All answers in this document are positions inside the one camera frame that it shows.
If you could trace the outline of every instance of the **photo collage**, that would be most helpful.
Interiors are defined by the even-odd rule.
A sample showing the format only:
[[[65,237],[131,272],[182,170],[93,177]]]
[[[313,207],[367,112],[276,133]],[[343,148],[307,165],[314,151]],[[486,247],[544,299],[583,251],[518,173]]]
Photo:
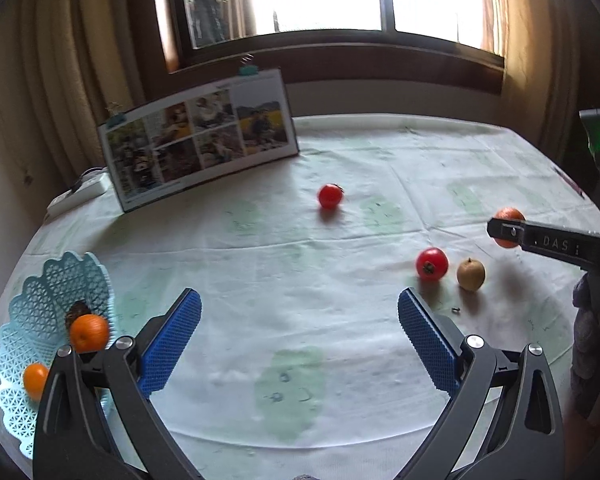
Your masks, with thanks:
[[[288,145],[280,92],[270,82],[257,83],[183,100],[107,132],[122,196],[131,199],[199,171]]]

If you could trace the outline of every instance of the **window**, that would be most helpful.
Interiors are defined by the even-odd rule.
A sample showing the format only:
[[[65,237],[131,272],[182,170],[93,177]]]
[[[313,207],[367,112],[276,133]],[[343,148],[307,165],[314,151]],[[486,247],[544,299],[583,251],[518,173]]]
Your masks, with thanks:
[[[262,40],[242,52],[309,40],[431,45],[417,34],[503,56],[504,5],[503,0],[171,0],[171,14],[184,64],[212,60],[205,47],[252,37]],[[236,54],[229,50],[223,52]]]

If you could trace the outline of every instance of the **black cord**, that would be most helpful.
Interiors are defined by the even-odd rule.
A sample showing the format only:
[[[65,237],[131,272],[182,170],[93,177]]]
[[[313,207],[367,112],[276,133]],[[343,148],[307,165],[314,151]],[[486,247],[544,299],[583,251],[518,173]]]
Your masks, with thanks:
[[[89,168],[87,171],[83,171],[82,174],[78,177],[78,179],[71,186],[71,188],[70,188],[71,194],[75,193],[76,191],[78,191],[80,189],[80,187],[84,183],[85,176],[87,176],[89,173],[92,173],[93,171],[101,171],[101,170],[104,170],[104,168]]]

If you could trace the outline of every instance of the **silver bolt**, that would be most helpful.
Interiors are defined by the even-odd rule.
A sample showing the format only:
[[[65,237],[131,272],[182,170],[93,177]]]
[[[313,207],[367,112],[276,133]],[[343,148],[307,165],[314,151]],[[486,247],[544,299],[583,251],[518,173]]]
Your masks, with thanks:
[[[134,343],[134,340],[131,339],[129,336],[122,336],[120,339],[118,339],[116,341],[116,348],[118,350],[126,350],[127,348],[129,348],[132,344]]]
[[[466,343],[471,348],[482,348],[484,346],[484,339],[479,335],[471,335],[466,339]]]
[[[58,349],[58,357],[67,357],[71,355],[71,345],[64,345]]]
[[[528,348],[533,355],[542,355],[542,347],[538,343],[531,343]]]

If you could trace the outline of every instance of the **photo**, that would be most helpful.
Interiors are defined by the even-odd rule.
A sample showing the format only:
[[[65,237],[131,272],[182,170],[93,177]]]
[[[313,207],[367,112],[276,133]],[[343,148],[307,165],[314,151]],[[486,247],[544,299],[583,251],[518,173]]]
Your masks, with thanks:
[[[157,153],[158,164],[165,182],[200,171],[200,159],[192,139],[174,142]]]
[[[207,130],[235,121],[229,91],[221,90],[189,101],[196,130]]]
[[[154,127],[151,128],[152,131],[150,132],[156,148],[169,142],[189,137],[193,133],[189,124],[187,107],[184,103],[171,105],[165,108],[160,114],[156,114],[152,119],[159,120],[159,123],[155,124],[155,126],[152,124]]]
[[[266,80],[232,89],[247,155],[288,144],[279,98],[276,88]]]
[[[244,156],[240,132],[235,124],[196,136],[204,168]]]
[[[161,184],[141,120],[109,132],[107,140],[125,197],[135,196]]]

